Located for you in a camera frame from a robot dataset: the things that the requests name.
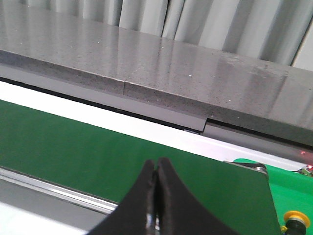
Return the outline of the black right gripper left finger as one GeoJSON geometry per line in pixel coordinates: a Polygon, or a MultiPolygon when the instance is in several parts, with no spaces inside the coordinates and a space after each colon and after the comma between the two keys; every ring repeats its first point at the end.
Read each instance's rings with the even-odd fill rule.
{"type": "Polygon", "coordinates": [[[155,165],[147,160],[117,208],[89,235],[154,235],[156,233],[155,165]]]}

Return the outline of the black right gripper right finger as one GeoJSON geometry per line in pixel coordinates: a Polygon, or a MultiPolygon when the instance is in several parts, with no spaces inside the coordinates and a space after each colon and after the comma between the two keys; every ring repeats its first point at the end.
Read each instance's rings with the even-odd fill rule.
{"type": "Polygon", "coordinates": [[[157,163],[155,206],[162,235],[238,234],[196,199],[168,158],[157,163]]]}

